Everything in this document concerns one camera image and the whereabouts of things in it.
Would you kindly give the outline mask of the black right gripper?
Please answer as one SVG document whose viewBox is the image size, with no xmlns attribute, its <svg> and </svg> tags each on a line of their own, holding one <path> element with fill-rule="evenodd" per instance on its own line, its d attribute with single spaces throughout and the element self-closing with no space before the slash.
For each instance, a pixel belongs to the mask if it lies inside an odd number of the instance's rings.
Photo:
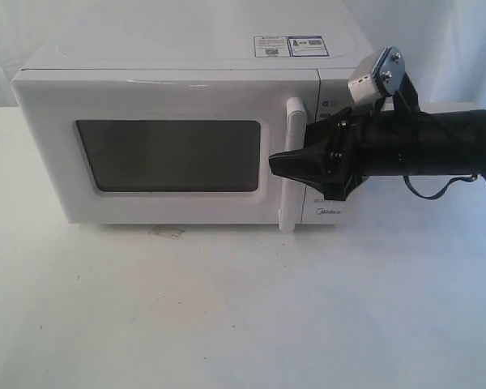
<svg viewBox="0 0 486 389">
<path fill-rule="evenodd" d="M 346 107 L 309 124 L 305 147 L 270 156 L 271 172 L 314 188 L 325 200 L 343 202 L 365 181 L 358 141 L 372 122 L 372 110 Z"/>
</svg>

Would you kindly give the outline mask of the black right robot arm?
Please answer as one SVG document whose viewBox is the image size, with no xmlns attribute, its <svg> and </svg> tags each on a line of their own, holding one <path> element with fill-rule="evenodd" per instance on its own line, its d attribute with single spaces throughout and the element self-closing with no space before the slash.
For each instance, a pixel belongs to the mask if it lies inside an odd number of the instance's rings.
<svg viewBox="0 0 486 389">
<path fill-rule="evenodd" d="M 304 146 L 269 158 L 271 172 L 344 201 L 368 177 L 486 178 L 486 109 L 357 113 L 343 109 L 308 125 Z"/>
</svg>

